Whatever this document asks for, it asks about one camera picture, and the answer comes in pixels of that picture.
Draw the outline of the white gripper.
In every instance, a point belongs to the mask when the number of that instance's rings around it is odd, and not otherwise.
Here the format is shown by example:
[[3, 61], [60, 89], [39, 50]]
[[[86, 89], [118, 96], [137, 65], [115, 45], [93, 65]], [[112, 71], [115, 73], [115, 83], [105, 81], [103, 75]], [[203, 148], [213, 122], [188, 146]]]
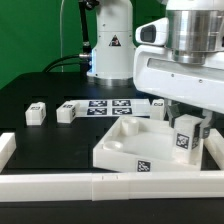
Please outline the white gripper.
[[[181, 64], [172, 60], [164, 47], [168, 19], [162, 18], [136, 29], [140, 46], [134, 55], [133, 81], [142, 92], [203, 108], [200, 137], [206, 139], [213, 124], [213, 112], [224, 114], [224, 51], [209, 53], [204, 65]], [[169, 126], [180, 116], [179, 104], [166, 105]]]

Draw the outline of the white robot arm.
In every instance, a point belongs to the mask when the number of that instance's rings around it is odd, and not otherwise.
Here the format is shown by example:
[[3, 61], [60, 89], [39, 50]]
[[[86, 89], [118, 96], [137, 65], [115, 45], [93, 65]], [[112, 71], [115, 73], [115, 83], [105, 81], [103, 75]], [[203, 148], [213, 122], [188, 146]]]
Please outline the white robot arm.
[[224, 0], [157, 0], [165, 16], [132, 28], [130, 0], [79, 0], [96, 10], [97, 44], [83, 42], [89, 80], [103, 85], [133, 81], [142, 92], [199, 107], [206, 138], [215, 112], [224, 114]]

